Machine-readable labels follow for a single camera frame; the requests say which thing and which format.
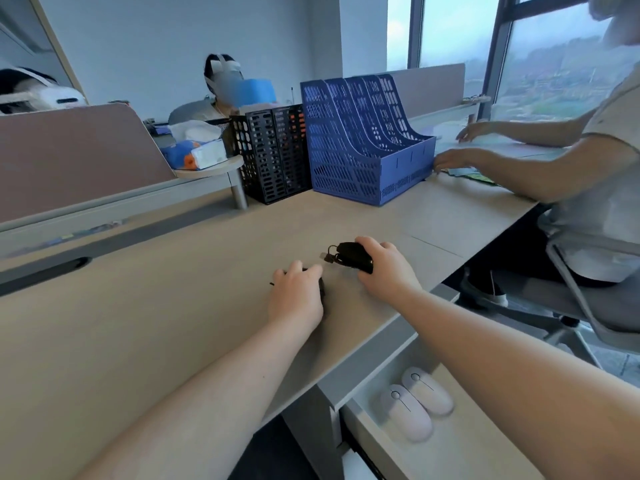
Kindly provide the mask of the person's right hand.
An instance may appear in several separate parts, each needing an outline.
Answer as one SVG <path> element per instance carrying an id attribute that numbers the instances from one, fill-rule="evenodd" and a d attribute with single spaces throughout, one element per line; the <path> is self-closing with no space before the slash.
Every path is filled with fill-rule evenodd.
<path id="1" fill-rule="evenodd" d="M 357 276 L 364 288 L 375 298 L 396 307 L 402 299 L 423 288 L 407 259 L 393 243 L 380 242 L 385 255 L 373 262 L 373 273 L 358 271 Z"/>

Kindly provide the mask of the black computer mouse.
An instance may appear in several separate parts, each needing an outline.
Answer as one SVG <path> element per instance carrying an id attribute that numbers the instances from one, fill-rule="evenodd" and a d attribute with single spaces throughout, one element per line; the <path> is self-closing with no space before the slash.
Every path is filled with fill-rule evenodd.
<path id="1" fill-rule="evenodd" d="M 306 271 L 307 269 L 308 269 L 308 268 L 306 268 L 306 267 L 303 267 L 303 268 L 302 268 L 302 270 L 303 270 L 303 271 Z M 275 283 L 274 283 L 274 282 L 269 282 L 269 284 L 270 284 L 272 287 L 273 287 L 273 286 L 275 286 Z M 319 284 L 319 296 L 320 296 L 320 298 L 321 298 L 321 301 L 322 301 L 322 302 L 324 302 L 324 299 L 325 299 L 325 297 L 326 297 L 326 290 L 325 290 L 324 281 L 323 281 L 323 278 L 322 278 L 322 277 L 320 277 L 320 279 L 319 279 L 319 281 L 318 281 L 318 284 Z"/>

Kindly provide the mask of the black mouse with cable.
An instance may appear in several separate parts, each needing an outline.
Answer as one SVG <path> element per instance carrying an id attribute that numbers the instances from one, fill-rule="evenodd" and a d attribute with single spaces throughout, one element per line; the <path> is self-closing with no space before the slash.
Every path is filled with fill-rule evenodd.
<path id="1" fill-rule="evenodd" d="M 363 245 L 357 242 L 341 242 L 338 245 L 331 245 L 319 257 L 330 264 L 357 269 L 367 274 L 373 273 L 372 257 L 366 252 Z"/>

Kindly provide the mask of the person's left forearm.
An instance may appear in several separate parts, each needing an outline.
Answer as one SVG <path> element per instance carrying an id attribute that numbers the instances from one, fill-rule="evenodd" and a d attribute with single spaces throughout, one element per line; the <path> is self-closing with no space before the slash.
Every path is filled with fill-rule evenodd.
<path id="1" fill-rule="evenodd" d="M 268 323 L 153 407 L 77 480 L 227 480 L 322 315 Z"/>

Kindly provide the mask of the person's right forearm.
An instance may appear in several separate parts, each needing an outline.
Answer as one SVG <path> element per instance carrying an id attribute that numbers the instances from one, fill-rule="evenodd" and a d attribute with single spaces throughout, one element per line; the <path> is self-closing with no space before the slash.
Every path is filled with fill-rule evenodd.
<path id="1" fill-rule="evenodd" d="M 392 298 L 546 480 L 640 480 L 640 388 L 423 290 Z"/>

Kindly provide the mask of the blue plastic file organizer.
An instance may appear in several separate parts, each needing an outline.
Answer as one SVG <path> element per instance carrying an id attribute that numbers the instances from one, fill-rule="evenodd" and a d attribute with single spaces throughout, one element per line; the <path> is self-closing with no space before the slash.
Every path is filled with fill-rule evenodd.
<path id="1" fill-rule="evenodd" d="M 411 128 L 391 74 L 300 88 L 314 191 L 380 207 L 432 174 L 436 137 Z"/>

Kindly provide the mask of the green papers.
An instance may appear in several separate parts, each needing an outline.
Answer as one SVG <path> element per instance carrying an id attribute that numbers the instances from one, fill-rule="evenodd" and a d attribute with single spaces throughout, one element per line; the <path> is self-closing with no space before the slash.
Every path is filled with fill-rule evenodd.
<path id="1" fill-rule="evenodd" d="M 499 184 L 496 184 L 492 179 L 484 176 L 475 168 L 446 169 L 445 172 L 451 177 L 466 178 L 483 184 L 499 186 Z"/>

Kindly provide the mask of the black plastic file organizer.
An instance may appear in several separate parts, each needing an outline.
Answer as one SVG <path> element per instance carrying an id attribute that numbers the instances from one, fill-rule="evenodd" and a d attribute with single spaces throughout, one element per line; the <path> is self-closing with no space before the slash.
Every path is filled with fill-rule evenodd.
<path id="1" fill-rule="evenodd" d="M 302 104 L 232 115 L 229 126 L 249 197 L 269 205 L 311 190 Z"/>

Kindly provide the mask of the small desk shelf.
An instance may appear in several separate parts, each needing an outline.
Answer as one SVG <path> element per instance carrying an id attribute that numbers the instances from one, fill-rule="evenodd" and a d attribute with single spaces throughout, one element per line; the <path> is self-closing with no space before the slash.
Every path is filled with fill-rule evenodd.
<path id="1" fill-rule="evenodd" d="M 229 188 L 236 203 L 236 208 L 245 210 L 248 208 L 248 203 L 240 172 L 243 165 L 243 156 L 235 155 L 204 170 L 174 169 L 173 173 L 176 178 L 183 180 L 212 179 L 216 187 L 215 191 Z"/>

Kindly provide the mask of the white computer mouse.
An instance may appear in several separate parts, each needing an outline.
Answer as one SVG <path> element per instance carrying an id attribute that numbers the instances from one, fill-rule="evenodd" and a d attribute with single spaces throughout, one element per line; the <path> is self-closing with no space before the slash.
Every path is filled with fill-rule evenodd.
<path id="1" fill-rule="evenodd" d="M 425 442 L 433 434 L 433 423 L 424 407 L 402 385 L 391 384 L 380 395 L 384 416 L 412 443 Z"/>
<path id="2" fill-rule="evenodd" d="M 454 410 L 452 396 L 427 371 L 407 368 L 401 377 L 402 385 L 428 413 L 437 417 L 450 415 Z"/>

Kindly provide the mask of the grey desk partition panel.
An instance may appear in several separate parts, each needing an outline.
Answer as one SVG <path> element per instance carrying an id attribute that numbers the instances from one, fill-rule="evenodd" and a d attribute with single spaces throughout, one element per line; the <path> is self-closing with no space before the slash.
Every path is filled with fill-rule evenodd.
<path id="1" fill-rule="evenodd" d="M 462 104 L 465 65 L 446 64 L 390 72 L 405 115 L 416 118 Z"/>

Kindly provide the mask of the tissue pack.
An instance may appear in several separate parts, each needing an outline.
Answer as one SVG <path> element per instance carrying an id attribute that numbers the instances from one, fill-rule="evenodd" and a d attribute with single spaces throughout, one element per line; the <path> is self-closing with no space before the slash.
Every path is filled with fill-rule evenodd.
<path id="1" fill-rule="evenodd" d="M 173 170 L 202 171 L 228 160 L 220 126 L 188 120 L 169 129 L 174 142 L 160 152 Z"/>

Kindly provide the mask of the white headset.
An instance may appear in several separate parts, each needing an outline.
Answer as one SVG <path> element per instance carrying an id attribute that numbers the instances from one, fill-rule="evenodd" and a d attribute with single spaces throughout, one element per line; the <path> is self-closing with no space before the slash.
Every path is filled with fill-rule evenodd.
<path id="1" fill-rule="evenodd" d="M 241 65 L 228 54 L 209 54 L 204 62 L 204 81 L 215 97 L 244 80 Z"/>

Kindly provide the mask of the grey office chair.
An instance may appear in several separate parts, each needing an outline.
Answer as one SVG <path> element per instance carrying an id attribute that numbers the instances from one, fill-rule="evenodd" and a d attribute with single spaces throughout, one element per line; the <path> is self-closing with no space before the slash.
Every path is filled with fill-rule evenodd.
<path id="1" fill-rule="evenodd" d="M 594 248 L 640 258 L 640 244 L 562 230 L 546 247 L 563 283 L 530 279 L 521 298 L 577 321 L 588 322 L 605 346 L 640 355 L 640 269 L 609 288 L 580 287 L 559 254 L 560 247 Z"/>

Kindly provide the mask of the brown desk partition panel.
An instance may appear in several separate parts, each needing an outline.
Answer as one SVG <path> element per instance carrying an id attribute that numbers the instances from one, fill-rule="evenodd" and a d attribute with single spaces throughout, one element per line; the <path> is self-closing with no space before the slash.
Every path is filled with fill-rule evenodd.
<path id="1" fill-rule="evenodd" d="M 128 105 L 0 116 L 0 225 L 175 179 Z"/>

